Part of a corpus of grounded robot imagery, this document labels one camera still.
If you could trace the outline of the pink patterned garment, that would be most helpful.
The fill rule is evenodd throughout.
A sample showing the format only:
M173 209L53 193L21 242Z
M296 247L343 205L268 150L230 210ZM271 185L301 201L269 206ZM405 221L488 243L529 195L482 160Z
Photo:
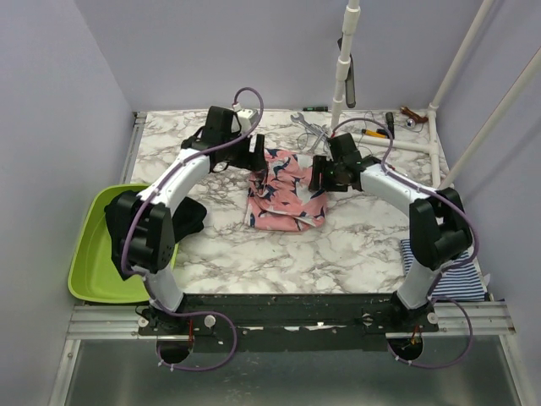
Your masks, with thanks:
M309 188L312 157L265 149L265 171L251 173L244 224L276 232L303 232L325 223L327 195Z

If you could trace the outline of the blue white striped garment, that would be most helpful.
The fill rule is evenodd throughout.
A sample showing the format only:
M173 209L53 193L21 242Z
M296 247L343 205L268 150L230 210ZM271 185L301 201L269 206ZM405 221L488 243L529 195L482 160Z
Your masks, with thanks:
M400 241L404 274L407 275L414 261L410 240ZM464 266L445 272L432 291L432 296L448 298L457 301L484 301L485 288L476 266L468 262Z

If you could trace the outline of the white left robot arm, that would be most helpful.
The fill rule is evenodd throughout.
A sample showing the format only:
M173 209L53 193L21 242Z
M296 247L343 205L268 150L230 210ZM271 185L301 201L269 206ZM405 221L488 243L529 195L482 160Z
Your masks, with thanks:
M126 191L105 209L112 263L127 280L139 276L158 323L170 334L187 325L183 291L172 274L172 254L186 236L201 231L206 209L189 191L219 164L250 171L265 168L262 134L253 132L261 111L212 106L205 124L181 144L172 165L140 192Z

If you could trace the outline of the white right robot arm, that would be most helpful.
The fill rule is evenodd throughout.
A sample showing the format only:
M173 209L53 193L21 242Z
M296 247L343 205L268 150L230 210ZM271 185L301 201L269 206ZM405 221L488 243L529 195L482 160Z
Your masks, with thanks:
M330 157L316 155L309 189L375 195L407 215L413 262L402 285L392 294L390 324L410 330L443 273L473 244L460 195L452 188L427 189L409 180L383 160L362 156L349 133L329 140Z

